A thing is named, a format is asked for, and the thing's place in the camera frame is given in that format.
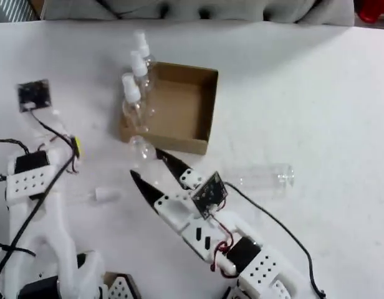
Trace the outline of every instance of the black cable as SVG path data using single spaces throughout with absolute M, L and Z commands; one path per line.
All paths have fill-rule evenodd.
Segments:
M 5 244 L 2 244 L 2 243 L 0 243 L 0 248 L 2 250 L 5 250 L 5 251 L 11 251 L 11 250 L 13 250 L 13 251 L 21 251 L 21 252 L 25 252 L 25 253 L 27 253 L 29 255 L 32 255 L 33 257 L 36 256 L 36 254 L 33 251 L 31 251 L 31 250 L 24 249 L 24 248 L 19 248 L 19 247 L 11 247 L 9 245 L 5 245 Z
M 46 130 L 50 131 L 51 133 L 55 134 L 57 137 L 59 137 L 60 139 L 62 139 L 64 142 L 67 143 L 68 146 L 70 146 L 70 148 L 74 151 L 74 147 L 73 147 L 73 144 L 62 134 L 60 134 L 59 132 L 55 131 L 54 129 L 52 129 L 51 127 L 47 126 L 45 123 L 43 123 L 42 121 L 40 121 L 35 115 L 34 113 L 30 110 L 30 113 L 32 115 L 32 117 L 34 117 L 34 119 Z M 72 161 L 72 171 L 73 173 L 77 174 L 78 171 L 75 170 L 75 158 L 73 159 Z
M 47 186 L 47 189 L 45 190 L 45 192 L 43 193 L 42 197 L 38 200 L 36 206 L 33 208 L 33 210 L 31 211 L 29 217 L 27 217 L 27 219 L 24 221 L 23 225 L 21 226 L 21 228 L 19 229 L 19 231 L 17 232 L 15 238 L 13 239 L 10 247 L 13 248 L 16 246 L 16 244 L 19 242 L 20 238 L 22 237 L 24 231 L 27 229 L 27 226 L 29 225 L 29 223 L 31 222 L 31 220 L 33 219 L 33 217 L 36 215 L 37 211 L 39 210 L 39 208 L 41 207 L 41 205 L 44 203 L 46 197 L 48 196 L 48 193 L 49 191 L 54 187 L 54 184 L 56 183 L 56 181 L 60 178 L 60 176 L 63 174 L 63 172 L 66 170 L 66 168 L 70 165 L 70 163 L 73 161 L 73 159 L 75 159 L 75 150 L 73 148 L 73 146 L 71 145 L 71 143 L 61 134 L 59 134 L 58 132 L 56 132 L 54 129 L 50 128 L 49 126 L 45 125 L 43 122 L 41 122 L 38 118 L 36 118 L 34 116 L 33 113 L 31 113 L 32 116 L 39 122 L 39 124 L 41 126 L 43 126 L 45 129 L 47 129 L 48 131 L 54 133 L 55 135 L 57 135 L 59 138 L 63 139 L 67 144 L 69 144 L 72 149 L 73 149 L 73 152 L 72 152 L 72 156 L 66 161 L 66 163 L 59 169 L 59 171 L 57 172 L 57 174 L 54 176 L 54 178 L 52 179 L 52 181 L 49 183 L 49 185 Z M 10 250 L 10 251 L 7 251 L 4 258 L 0 261 L 0 276 L 1 276 L 1 273 L 2 271 L 4 270 L 4 267 L 7 263 L 7 261 L 11 258 L 12 254 L 13 254 L 13 250 Z M 3 298 L 3 295 L 2 293 L 0 292 L 0 299 Z
M 32 13 L 36 16 L 37 21 L 41 21 L 40 15 L 38 14 L 36 7 L 31 3 L 31 0 L 27 0 L 27 3 L 31 8 Z
M 261 210 L 262 212 L 266 213 L 267 216 L 269 216 L 273 221 L 275 221 L 276 223 L 278 223 L 291 237 L 292 239 L 297 243 L 297 245 L 304 251 L 304 253 L 306 254 L 307 256 L 307 259 L 309 260 L 309 271 L 310 271 L 310 283 L 312 285 L 312 288 L 314 290 L 314 292 L 317 294 L 317 296 L 321 299 L 324 299 L 326 298 L 326 294 L 323 290 L 319 290 L 318 287 L 317 287 L 317 284 L 315 283 L 315 280 L 314 280 L 314 271 L 313 271 L 313 266 L 312 266 L 312 258 L 311 258 L 311 255 L 309 253 L 309 251 L 303 246 L 303 244 L 298 240 L 297 237 L 295 237 L 295 235 L 281 222 L 279 221 L 278 219 L 275 218 L 275 216 L 273 216 L 270 212 L 268 212 L 267 210 L 265 210 L 263 207 L 261 207 L 259 204 L 256 204 L 252 199 L 250 199 L 249 197 L 247 197 L 242 191 L 240 191 L 237 187 L 235 187 L 234 185 L 232 185 L 231 183 L 229 182 L 224 182 L 225 185 L 231 187 L 232 189 L 234 189 L 236 192 L 239 193 L 240 196 L 242 196 L 243 198 L 245 198 L 247 201 L 249 201 L 253 206 L 255 206 L 256 208 L 258 208 L 259 210 Z
M 14 145 L 19 145 L 24 150 L 25 154 L 29 154 L 30 153 L 30 151 L 27 148 L 27 146 L 24 145 L 24 143 L 22 143 L 19 140 L 12 139 L 12 138 L 0 139 L 0 143 L 12 143 Z M 0 182 L 3 182 L 3 181 L 6 181 L 6 176 L 3 175 L 3 174 L 0 174 Z
M 116 13 L 110 5 L 106 2 L 106 0 L 95 0 L 96 3 L 101 5 L 106 11 L 108 11 L 112 16 L 114 16 L 116 19 L 121 20 L 122 17 L 120 14 Z

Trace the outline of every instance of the white bracket with holes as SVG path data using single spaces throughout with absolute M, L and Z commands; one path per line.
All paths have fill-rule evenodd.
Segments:
M 181 176 L 180 181 L 192 190 L 195 190 L 203 181 L 204 177 L 193 169 L 187 169 Z
M 43 193 L 56 172 L 57 168 L 55 166 L 47 165 L 8 176 L 6 179 L 7 204 L 12 205 L 22 201 L 22 199 L 27 199 L 31 195 Z
M 287 291 L 286 287 L 280 280 L 276 280 L 272 284 L 272 291 L 275 294 L 275 297 L 278 299 L 291 299 L 289 292 Z
M 309 282 L 268 245 L 262 246 L 260 253 L 239 275 L 239 281 L 254 298 L 315 298 Z
M 217 244 L 228 238 L 217 223 L 206 221 L 203 218 L 192 219 L 181 236 L 207 262 L 212 261 Z
M 134 299 L 124 277 L 117 277 L 108 291 L 109 299 Z

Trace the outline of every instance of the clear plastic bottle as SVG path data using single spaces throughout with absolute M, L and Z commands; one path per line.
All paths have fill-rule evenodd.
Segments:
M 125 99 L 123 101 L 123 113 L 127 124 L 137 131 L 148 131 L 146 126 L 146 103 L 141 98 L 141 93 L 134 81 L 132 74 L 124 74 L 122 77 Z
M 282 163 L 250 165 L 225 168 L 222 179 L 260 198 L 282 198 L 287 187 L 294 185 L 294 171 L 291 165 Z
M 134 36 L 137 42 L 137 49 L 141 54 L 143 60 L 145 61 L 146 66 L 148 67 L 149 77 L 151 78 L 151 80 L 154 80 L 156 75 L 155 73 L 156 59 L 150 53 L 149 45 L 148 45 L 148 42 L 146 41 L 145 31 L 137 30 L 134 32 Z
M 153 90 L 153 82 L 149 78 L 148 67 L 139 51 L 131 51 L 131 67 L 135 83 L 137 83 L 138 88 L 140 89 L 142 99 L 145 99 L 146 104 L 149 106 L 149 115 L 152 115 L 155 112 L 151 94 L 151 91 Z

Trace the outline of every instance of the red wire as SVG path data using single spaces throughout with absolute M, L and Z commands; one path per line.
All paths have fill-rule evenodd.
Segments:
M 223 230 L 225 230 L 227 232 L 227 234 L 229 234 L 229 236 L 231 238 L 231 243 L 229 245 L 228 245 L 228 242 L 226 240 L 225 241 L 221 241 L 220 243 L 217 244 L 216 248 L 214 249 L 214 257 L 213 257 L 213 262 L 210 265 L 210 270 L 212 272 L 215 272 L 216 271 L 216 257 L 217 257 L 217 253 L 219 251 L 221 251 L 223 253 L 228 252 L 230 250 L 230 248 L 234 245 L 234 237 L 233 237 L 232 233 L 229 231 L 229 229 L 227 229 L 224 224 L 222 224 L 220 221 L 218 221 L 217 218 L 215 218 L 214 215 L 211 214 L 211 217 L 221 226 L 221 228 Z M 222 269 L 221 269 L 221 275 L 224 278 L 236 278 L 236 277 L 238 277 L 237 275 L 236 276 L 234 276 L 234 275 L 232 275 L 232 276 L 231 275 L 227 275 L 227 274 L 225 274 L 225 272 Z
M 223 200 L 223 204 L 221 205 L 221 207 L 219 207 L 219 208 L 217 209 L 217 212 L 218 212 L 218 211 L 220 211 L 220 210 L 222 210 L 222 209 L 224 209 L 224 208 L 225 208 L 225 205 L 226 205 L 226 203 L 227 203 L 227 199 L 226 199 L 226 198 L 224 198 L 224 200 Z

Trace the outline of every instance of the circuit board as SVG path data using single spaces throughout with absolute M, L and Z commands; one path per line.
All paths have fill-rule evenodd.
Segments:
M 210 216 L 213 205 L 219 206 L 227 197 L 228 192 L 218 172 L 215 172 L 204 184 L 200 185 L 192 197 L 203 219 Z
M 52 106 L 48 80 L 19 84 L 17 86 L 20 112 Z

